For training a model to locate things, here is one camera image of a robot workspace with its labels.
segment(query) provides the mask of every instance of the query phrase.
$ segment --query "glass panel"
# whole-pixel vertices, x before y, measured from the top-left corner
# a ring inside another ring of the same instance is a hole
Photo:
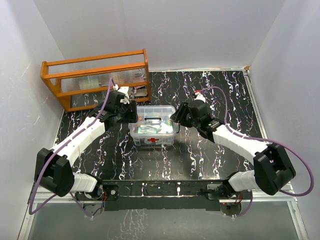
[[[145,82],[147,79],[145,69],[139,68],[133,70],[65,78],[61,81],[61,88],[62,92],[66,93],[71,91],[107,87],[110,78],[113,78],[115,84],[139,83]]]
[[[93,213],[100,206],[87,206],[86,210]],[[49,202],[34,215],[28,240],[299,239],[286,201],[253,202],[250,210],[235,220],[205,209],[98,211],[93,221],[84,215],[75,203]]]
[[[65,72],[72,72],[85,69],[97,69],[103,67],[111,67],[133,63],[144,63],[145,57],[143,54],[130,55],[130,56],[118,56],[113,58],[106,58],[100,60],[91,60],[83,62],[74,62],[68,64],[61,64],[55,66],[49,66],[48,74],[59,74]]]

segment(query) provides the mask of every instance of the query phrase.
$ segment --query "red cross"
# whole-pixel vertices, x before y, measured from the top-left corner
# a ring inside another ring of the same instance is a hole
[[[156,141],[159,141],[159,139],[155,139],[154,137],[148,139],[148,141],[151,141],[152,143],[155,143]]]

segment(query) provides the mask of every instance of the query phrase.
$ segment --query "white arm segment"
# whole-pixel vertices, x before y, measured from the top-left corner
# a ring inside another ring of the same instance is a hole
[[[246,136],[239,131],[233,131],[240,135]],[[225,125],[219,126],[216,131],[213,132],[213,140],[216,144],[221,144],[241,155],[252,164],[254,164],[256,152],[260,153],[268,147],[265,142],[248,140],[233,135]]]
[[[87,117],[84,122],[63,142],[53,147],[53,152],[55,152],[58,148],[60,148],[66,141],[72,140],[67,146],[65,146],[61,151],[59,151],[59,155],[66,155],[67,159],[70,162],[71,167],[74,165],[77,158],[81,155],[81,153],[99,136],[106,132],[105,124],[100,121],[96,121],[91,127],[89,127],[84,132],[80,133],[75,139],[72,137],[81,131],[82,129],[86,129],[87,126],[93,122],[94,117]]]
[[[70,192],[91,193],[97,184],[97,180],[90,175],[74,173],[74,184]]]
[[[71,167],[74,165],[77,158],[81,155],[81,153],[99,136],[106,132],[105,124],[100,121],[96,121],[91,127],[88,129],[87,126],[93,122],[94,117],[87,117],[84,122],[63,142],[53,147],[53,151],[55,152],[58,148],[60,148],[66,141],[72,140],[67,146],[65,146],[62,150],[59,151],[59,155],[66,155],[67,159],[70,162]],[[72,139],[73,136],[81,131],[82,129],[86,129],[82,133],[80,133],[76,138]],[[94,190],[97,180],[90,175],[81,174],[81,173],[73,173],[74,175],[74,184],[70,192],[86,192],[90,193]]]
[[[236,192],[259,189],[255,180],[254,170],[237,172],[228,182]]]

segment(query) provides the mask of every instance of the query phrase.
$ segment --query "clear plastic panel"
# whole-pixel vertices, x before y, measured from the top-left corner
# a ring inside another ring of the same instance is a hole
[[[72,72],[78,70],[86,69],[97,69],[103,67],[119,66],[125,64],[133,63],[144,63],[145,57],[143,54],[138,55],[129,55],[129,56],[118,56],[106,59],[91,60],[91,61],[82,61],[67,63],[61,65],[54,65],[48,67],[48,74],[59,74],[65,72]]]
[[[107,87],[109,79],[113,78],[115,84],[140,83],[146,81],[146,70],[144,68],[101,73],[96,75],[78,76],[64,78],[61,81],[63,93]]]

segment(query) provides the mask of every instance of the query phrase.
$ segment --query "plastic box lid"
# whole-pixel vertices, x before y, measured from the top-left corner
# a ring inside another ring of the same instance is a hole
[[[138,122],[129,123],[133,138],[173,137],[178,124],[170,119],[176,112],[171,105],[137,106]]]

